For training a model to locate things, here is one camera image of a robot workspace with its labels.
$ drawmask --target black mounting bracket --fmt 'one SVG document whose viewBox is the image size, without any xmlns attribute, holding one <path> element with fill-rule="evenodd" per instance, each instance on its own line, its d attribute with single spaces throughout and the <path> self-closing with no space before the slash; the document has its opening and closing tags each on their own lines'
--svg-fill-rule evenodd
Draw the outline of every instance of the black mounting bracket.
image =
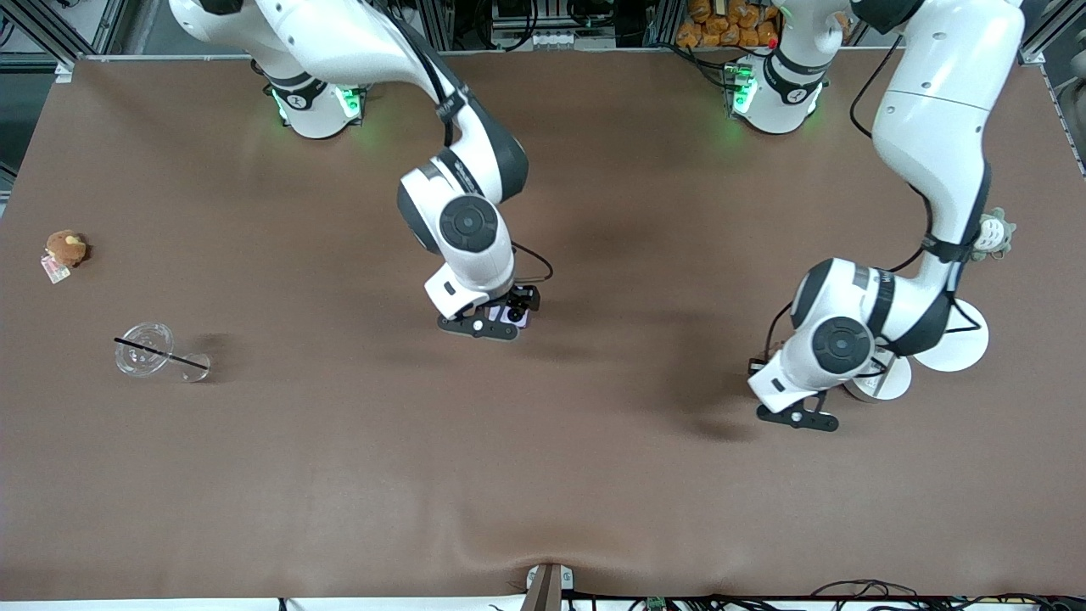
<svg viewBox="0 0 1086 611">
<path fill-rule="evenodd" d="M 754 375 L 763 367 L 766 367 L 766 361 L 761 359 L 750 359 L 747 365 L 747 375 Z M 769 408 L 762 405 L 758 406 L 758 411 L 755 413 L 758 417 L 758 420 L 772 422 L 774 424 L 786 424 L 792 429 L 810 429 L 812 431 L 823 431 L 825 433 L 833 433 L 836 431 L 841 423 L 837 422 L 837 419 L 833 415 L 822 411 L 822 405 L 825 404 L 825 391 L 820 391 L 813 397 L 808 397 L 808 399 L 811 398 L 816 400 L 813 410 L 804 408 L 804 403 L 807 399 L 800 399 L 779 413 L 769 411 Z"/>
<path fill-rule="evenodd" d="M 454 319 L 438 317 L 438 329 L 457 335 L 470 335 L 498 342 L 513 342 L 527 323 L 529 311 L 540 309 L 540 291 L 534 285 L 514 285 L 497 298 L 477 305 L 471 316 Z"/>
</svg>

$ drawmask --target brown table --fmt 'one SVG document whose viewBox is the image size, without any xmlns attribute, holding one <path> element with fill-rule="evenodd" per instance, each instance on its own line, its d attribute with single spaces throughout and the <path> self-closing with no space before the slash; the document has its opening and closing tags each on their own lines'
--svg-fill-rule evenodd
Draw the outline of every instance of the brown table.
<svg viewBox="0 0 1086 611">
<path fill-rule="evenodd" d="M 557 267 L 514 345 L 434 329 L 440 259 L 394 205 L 440 147 L 418 90 L 306 141 L 244 62 L 79 64 L 0 221 L 2 597 L 502 594 L 541 561 L 599 593 L 1081 591 L 1086 184 L 1035 68 L 986 136 L 1021 228 L 965 273 L 985 359 L 836 391 L 833 435 L 755 419 L 746 359 L 806 269 L 921 236 L 847 119 L 881 55 L 843 53 L 785 137 L 670 54 L 453 59 L 528 150 L 503 211 Z M 93 258 L 51 285 L 63 228 Z M 147 320 L 212 381 L 118 373 Z"/>
</svg>

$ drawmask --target white tag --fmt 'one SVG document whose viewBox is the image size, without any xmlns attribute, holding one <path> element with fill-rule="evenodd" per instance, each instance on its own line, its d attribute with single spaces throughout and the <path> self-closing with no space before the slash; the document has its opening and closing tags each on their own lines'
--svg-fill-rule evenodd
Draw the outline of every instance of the white tag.
<svg viewBox="0 0 1086 611">
<path fill-rule="evenodd" d="M 41 257 L 41 266 L 46 268 L 46 273 L 53 283 L 72 275 L 72 269 L 68 269 L 67 265 L 58 263 L 52 254 L 46 254 Z"/>
</svg>

